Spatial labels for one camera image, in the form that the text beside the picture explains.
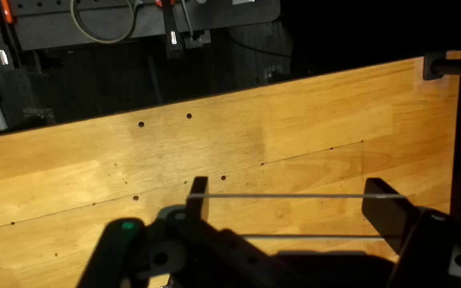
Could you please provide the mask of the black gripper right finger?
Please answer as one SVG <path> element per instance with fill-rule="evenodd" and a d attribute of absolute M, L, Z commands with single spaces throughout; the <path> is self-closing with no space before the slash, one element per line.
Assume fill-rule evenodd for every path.
<path fill-rule="evenodd" d="M 419 210 L 380 178 L 364 181 L 361 215 L 399 253 Z"/>

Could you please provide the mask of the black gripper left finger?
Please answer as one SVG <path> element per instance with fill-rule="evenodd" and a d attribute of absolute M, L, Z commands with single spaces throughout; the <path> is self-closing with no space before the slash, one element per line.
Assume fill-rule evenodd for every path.
<path fill-rule="evenodd" d="M 191 181 L 191 188 L 185 199 L 185 210 L 190 218 L 199 218 L 203 213 L 203 202 L 206 197 L 207 178 L 195 176 Z"/>

